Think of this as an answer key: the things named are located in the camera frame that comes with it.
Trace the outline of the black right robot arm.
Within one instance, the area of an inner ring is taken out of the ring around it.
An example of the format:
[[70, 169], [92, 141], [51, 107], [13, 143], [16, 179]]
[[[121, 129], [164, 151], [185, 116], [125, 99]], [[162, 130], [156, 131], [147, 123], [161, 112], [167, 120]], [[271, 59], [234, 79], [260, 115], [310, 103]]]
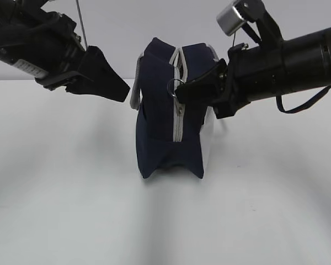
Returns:
[[[213, 107], [217, 119], [234, 116], [253, 101], [275, 98], [279, 111], [295, 114], [310, 108], [331, 89], [331, 27], [282, 41], [277, 47], [228, 50], [201, 76], [175, 90], [182, 104]], [[283, 107], [282, 96], [321, 88], [307, 102], [293, 109]]]

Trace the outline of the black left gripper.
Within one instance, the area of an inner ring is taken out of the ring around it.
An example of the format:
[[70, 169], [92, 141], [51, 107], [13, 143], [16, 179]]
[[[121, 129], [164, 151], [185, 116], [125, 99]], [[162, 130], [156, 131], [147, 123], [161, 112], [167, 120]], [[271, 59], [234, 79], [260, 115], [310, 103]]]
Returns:
[[101, 49], [89, 46], [85, 50], [74, 32], [77, 23], [65, 14], [49, 14], [51, 21], [34, 37], [40, 50], [35, 65], [44, 71], [35, 81], [50, 91], [65, 87], [68, 93], [124, 102], [130, 87], [109, 65]]

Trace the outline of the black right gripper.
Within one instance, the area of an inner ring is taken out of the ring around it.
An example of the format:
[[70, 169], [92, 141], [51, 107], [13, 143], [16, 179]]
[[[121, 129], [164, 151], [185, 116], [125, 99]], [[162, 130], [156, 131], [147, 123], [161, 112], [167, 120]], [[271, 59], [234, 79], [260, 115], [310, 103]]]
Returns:
[[219, 59], [200, 76], [175, 90], [180, 103], [211, 103], [217, 119], [228, 118], [253, 101], [284, 94], [282, 46], [249, 48], [241, 43], [228, 51], [229, 64]]

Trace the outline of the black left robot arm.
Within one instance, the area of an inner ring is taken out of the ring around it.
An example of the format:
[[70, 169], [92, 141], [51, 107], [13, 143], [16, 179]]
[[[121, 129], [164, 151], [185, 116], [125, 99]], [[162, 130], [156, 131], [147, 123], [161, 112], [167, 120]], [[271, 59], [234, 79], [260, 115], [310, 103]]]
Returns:
[[124, 102], [129, 85], [103, 52], [66, 14], [45, 11], [46, 1], [0, 1], [0, 61], [32, 76], [45, 89]]

